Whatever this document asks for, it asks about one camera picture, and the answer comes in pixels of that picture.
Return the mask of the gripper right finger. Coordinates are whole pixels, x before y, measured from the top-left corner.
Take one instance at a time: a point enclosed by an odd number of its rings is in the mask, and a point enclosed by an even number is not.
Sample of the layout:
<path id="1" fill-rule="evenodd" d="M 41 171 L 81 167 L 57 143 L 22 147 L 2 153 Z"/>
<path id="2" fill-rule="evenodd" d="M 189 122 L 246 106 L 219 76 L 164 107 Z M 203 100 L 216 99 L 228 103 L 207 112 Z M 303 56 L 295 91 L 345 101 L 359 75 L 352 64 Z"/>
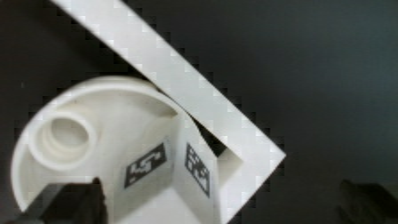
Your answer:
<path id="1" fill-rule="evenodd" d="M 338 224 L 398 224 L 398 184 L 340 184 Z"/>

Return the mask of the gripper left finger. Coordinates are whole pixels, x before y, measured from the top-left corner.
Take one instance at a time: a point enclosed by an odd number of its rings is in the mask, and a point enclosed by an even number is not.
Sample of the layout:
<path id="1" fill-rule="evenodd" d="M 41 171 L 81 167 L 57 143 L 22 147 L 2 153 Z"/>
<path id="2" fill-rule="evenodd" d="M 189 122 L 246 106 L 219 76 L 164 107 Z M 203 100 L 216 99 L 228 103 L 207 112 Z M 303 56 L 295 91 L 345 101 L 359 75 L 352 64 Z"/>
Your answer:
<path id="1" fill-rule="evenodd" d="M 49 184 L 11 224 L 109 224 L 100 179 Z"/>

